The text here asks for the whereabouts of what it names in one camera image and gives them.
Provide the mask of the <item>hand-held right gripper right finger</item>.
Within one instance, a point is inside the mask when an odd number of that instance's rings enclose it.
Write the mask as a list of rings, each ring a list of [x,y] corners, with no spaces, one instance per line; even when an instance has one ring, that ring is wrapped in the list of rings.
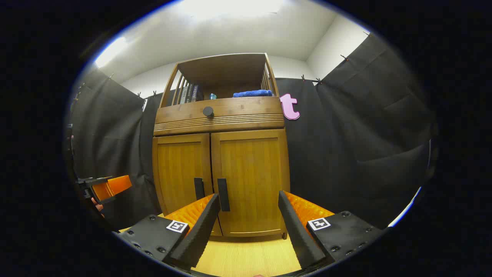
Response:
[[[278,193],[278,208],[304,270],[346,260],[384,233],[352,212],[335,214],[284,190]]]

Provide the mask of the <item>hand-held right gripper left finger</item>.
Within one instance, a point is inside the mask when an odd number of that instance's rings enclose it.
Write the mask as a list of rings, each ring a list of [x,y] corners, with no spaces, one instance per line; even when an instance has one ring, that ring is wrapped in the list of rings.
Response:
[[[219,211],[219,195],[212,194],[165,217],[148,215],[117,236],[154,260],[188,270],[198,264]]]

